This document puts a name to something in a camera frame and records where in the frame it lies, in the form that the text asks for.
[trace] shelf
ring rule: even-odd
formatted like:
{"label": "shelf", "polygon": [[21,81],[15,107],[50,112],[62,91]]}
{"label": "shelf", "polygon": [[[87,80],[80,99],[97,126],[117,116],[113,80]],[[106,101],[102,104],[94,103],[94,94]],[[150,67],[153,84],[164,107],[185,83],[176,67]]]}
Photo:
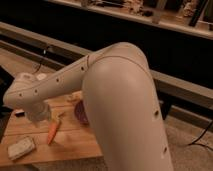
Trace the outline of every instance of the shelf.
{"label": "shelf", "polygon": [[[179,12],[175,13],[168,10],[162,11],[144,7],[145,10],[148,9],[154,13],[154,15],[151,17],[145,17],[139,14],[130,13],[129,10],[125,7],[99,7],[95,5],[88,5],[83,7],[80,0],[47,1],[213,40],[213,31],[208,30],[210,23],[199,21],[196,27],[188,26],[190,19],[182,17]],[[156,16],[160,17],[160,20],[157,23],[154,22],[154,20],[156,20]]]}

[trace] floor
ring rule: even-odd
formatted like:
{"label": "floor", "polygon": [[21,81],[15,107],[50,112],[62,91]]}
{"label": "floor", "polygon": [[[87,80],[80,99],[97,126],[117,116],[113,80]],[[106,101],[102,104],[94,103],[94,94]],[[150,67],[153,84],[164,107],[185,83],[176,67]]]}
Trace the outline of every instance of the floor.
{"label": "floor", "polygon": [[[0,48],[0,65],[13,76],[19,72],[33,73],[37,63]],[[54,72],[42,66],[39,72]],[[170,152],[175,171],[211,171],[213,152],[201,146],[186,146],[198,137],[210,120],[200,115],[173,106],[165,120]],[[213,128],[208,131],[200,143],[213,148]],[[91,158],[73,161],[60,161],[34,164],[41,171],[105,171],[104,159]],[[0,171],[25,171],[24,166],[0,167]]]}

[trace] red object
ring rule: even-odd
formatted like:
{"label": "red object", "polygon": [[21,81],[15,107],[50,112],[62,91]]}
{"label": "red object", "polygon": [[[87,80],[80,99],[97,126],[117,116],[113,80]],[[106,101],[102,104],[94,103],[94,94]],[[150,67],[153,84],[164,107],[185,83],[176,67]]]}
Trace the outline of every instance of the red object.
{"label": "red object", "polygon": [[79,120],[81,124],[85,124],[85,125],[89,124],[82,100],[76,104],[74,113],[75,113],[75,117]]}

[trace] carrot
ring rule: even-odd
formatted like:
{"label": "carrot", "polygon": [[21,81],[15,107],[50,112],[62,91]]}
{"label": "carrot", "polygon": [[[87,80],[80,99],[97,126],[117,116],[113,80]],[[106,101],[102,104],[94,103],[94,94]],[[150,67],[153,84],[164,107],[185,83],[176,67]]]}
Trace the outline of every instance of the carrot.
{"label": "carrot", "polygon": [[59,128],[60,122],[52,120],[49,127],[49,132],[47,136],[47,144],[50,145],[52,140],[54,139],[57,129]]}

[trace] wooden table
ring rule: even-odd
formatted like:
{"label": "wooden table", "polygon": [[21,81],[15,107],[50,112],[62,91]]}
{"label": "wooden table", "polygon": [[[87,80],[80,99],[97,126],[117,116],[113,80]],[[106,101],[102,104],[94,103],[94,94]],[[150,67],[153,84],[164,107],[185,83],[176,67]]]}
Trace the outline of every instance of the wooden table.
{"label": "wooden table", "polygon": [[[17,118],[12,113],[4,137],[0,144],[0,166],[32,164],[59,160],[72,160],[101,156],[100,148],[89,126],[84,126],[74,116],[74,106],[79,101],[78,93],[48,100],[52,114],[65,112],[54,141],[46,144],[48,121],[33,125],[25,117]],[[8,158],[7,147],[22,137],[33,137],[36,150],[12,162]]]}

